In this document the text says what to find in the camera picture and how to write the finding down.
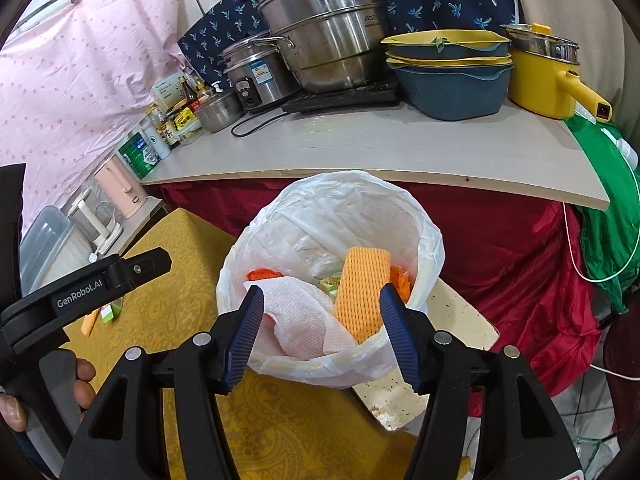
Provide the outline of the person's left hand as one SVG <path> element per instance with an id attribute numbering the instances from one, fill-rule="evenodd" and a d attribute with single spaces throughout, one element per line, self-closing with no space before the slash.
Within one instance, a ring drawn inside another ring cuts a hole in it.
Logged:
<path id="1" fill-rule="evenodd" d="M 91 382 L 96 377 L 93 364 L 85 359 L 76 360 L 76 380 L 74 383 L 74 397 L 82 410 L 91 408 L 96 392 Z M 24 432 L 27 427 L 27 415 L 14 396 L 2 393 L 0 411 L 4 422 L 16 432 Z"/>

